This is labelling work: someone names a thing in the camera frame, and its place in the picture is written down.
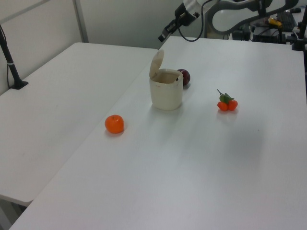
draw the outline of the yellow object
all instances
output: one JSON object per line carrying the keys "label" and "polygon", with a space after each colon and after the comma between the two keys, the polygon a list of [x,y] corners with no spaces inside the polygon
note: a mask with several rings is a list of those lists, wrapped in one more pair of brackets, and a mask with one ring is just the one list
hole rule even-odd
{"label": "yellow object", "polygon": [[283,25],[280,21],[275,20],[273,18],[269,18],[269,24],[276,25],[278,27]]}

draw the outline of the black wire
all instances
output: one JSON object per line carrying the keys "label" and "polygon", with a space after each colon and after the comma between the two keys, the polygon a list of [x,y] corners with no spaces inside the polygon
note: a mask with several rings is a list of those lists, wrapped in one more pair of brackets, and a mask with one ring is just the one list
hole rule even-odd
{"label": "black wire", "polygon": [[[0,30],[1,30],[1,33],[3,34],[3,36],[4,36],[5,44],[7,44],[6,36],[5,36],[5,33],[4,33],[3,29],[2,29],[1,24],[0,24]],[[11,87],[10,87],[10,84],[9,84],[9,64],[6,64],[6,81],[8,83],[8,88],[10,89]]]}
{"label": "black wire", "polygon": [[258,39],[257,39],[257,41],[259,42],[260,41],[260,36],[263,34],[263,33],[265,33],[265,32],[267,32],[268,30],[270,30],[271,28],[268,28],[268,29],[265,29],[264,31],[262,31],[260,34],[258,34]]}
{"label": "black wire", "polygon": [[279,32],[279,30],[274,31],[274,33],[271,35],[271,37],[273,37],[273,35],[274,35],[276,32]]}
{"label": "black wire", "polygon": [[208,1],[204,2],[204,3],[201,5],[201,33],[200,33],[200,35],[199,35],[196,39],[194,39],[194,40],[188,40],[188,39],[182,34],[182,32],[181,32],[181,30],[180,30],[180,27],[179,27],[179,26],[180,26],[180,25],[179,25],[180,16],[178,17],[178,19],[177,19],[178,31],[179,31],[180,35],[183,37],[183,39],[185,39],[186,41],[188,41],[188,42],[196,42],[196,41],[201,37],[202,32],[203,32],[203,28],[204,28],[204,22],[203,22],[203,6],[204,6],[205,4],[207,4],[208,2],[210,2],[210,1],[212,1],[212,0],[208,0]]}

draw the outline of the small tomato cluster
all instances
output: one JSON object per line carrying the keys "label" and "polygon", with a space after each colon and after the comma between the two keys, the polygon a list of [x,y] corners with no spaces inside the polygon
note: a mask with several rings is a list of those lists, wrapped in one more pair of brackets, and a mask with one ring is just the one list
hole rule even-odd
{"label": "small tomato cluster", "polygon": [[223,94],[219,90],[218,92],[220,93],[220,102],[217,104],[217,107],[219,107],[222,111],[234,111],[238,106],[238,102],[227,93]]}

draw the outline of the orange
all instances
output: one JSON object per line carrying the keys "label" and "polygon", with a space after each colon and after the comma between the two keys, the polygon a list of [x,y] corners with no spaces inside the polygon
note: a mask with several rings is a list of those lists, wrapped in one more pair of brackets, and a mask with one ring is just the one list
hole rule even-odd
{"label": "orange", "polygon": [[124,119],[120,115],[109,116],[105,121],[105,126],[110,133],[121,133],[124,131]]}

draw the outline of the green stem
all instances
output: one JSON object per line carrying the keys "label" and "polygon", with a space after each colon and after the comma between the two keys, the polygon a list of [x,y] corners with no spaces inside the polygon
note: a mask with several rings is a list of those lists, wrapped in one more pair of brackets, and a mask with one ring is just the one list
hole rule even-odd
{"label": "green stem", "polygon": [[220,95],[224,95],[224,94],[222,94],[219,90],[218,90],[218,92],[220,93]]}

